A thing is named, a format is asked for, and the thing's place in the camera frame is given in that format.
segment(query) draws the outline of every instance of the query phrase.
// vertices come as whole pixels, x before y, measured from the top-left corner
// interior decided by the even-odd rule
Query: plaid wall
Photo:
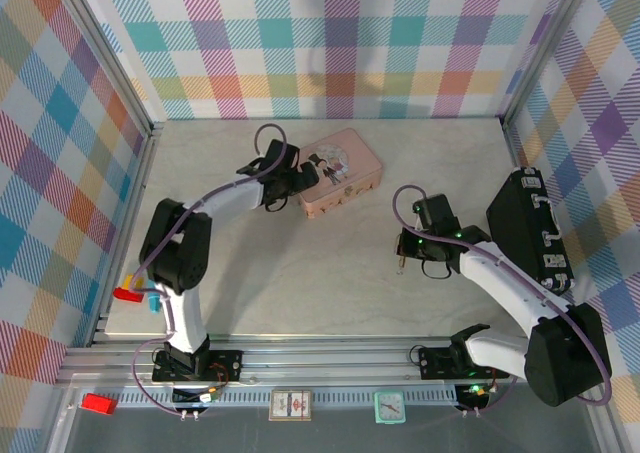
[[[141,73],[88,1],[160,119],[494,116],[539,38],[536,0],[106,0]]]
[[[640,1],[584,0],[513,135],[547,179],[574,297],[602,315],[615,403],[640,451]]]
[[[0,452],[34,449],[142,139],[60,0],[0,0]]]

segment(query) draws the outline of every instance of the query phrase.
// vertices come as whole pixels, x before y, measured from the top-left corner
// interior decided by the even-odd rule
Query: pink tin box
[[[334,133],[300,150],[300,163],[310,161],[320,181],[300,193],[308,218],[316,218],[380,184],[382,163],[355,130]]]

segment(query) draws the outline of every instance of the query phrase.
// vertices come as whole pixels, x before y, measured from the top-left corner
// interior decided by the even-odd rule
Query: white table surface
[[[264,121],[169,122],[160,138],[125,266],[136,261],[157,203],[192,200],[223,184],[254,157]],[[485,210],[512,169],[499,122],[452,120],[288,120],[289,141],[304,146],[354,128],[384,165],[382,183],[318,219],[297,201],[278,213],[258,209],[215,231],[200,284],[202,315],[212,334],[448,336],[475,323],[517,331],[489,295],[459,275],[431,280],[407,260],[398,275],[391,210],[406,183],[445,193],[463,226],[488,231]],[[265,131],[263,147],[269,136]],[[415,221],[401,196],[401,211]],[[433,274],[444,266],[433,265]],[[164,318],[147,302],[114,300],[105,333],[161,334]]]

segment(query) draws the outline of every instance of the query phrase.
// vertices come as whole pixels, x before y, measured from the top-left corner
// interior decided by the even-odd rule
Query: black case
[[[487,210],[493,241],[542,286],[558,295],[573,286],[573,272],[551,202],[536,168],[516,169]]]

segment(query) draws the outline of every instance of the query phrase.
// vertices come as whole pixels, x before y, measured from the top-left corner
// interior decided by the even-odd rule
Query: suitcase handle
[[[548,231],[542,232],[542,239],[544,240],[544,246],[551,246],[552,241],[562,239],[562,232],[560,231],[560,225],[558,224],[558,219],[556,218],[556,214],[553,211],[553,206],[551,205],[551,200],[548,197],[537,195],[533,193],[531,195],[531,201],[533,203],[534,208],[540,208],[541,203],[546,203],[549,205],[549,213],[551,213],[551,221],[553,221],[553,226],[556,228],[557,234],[552,235]]]

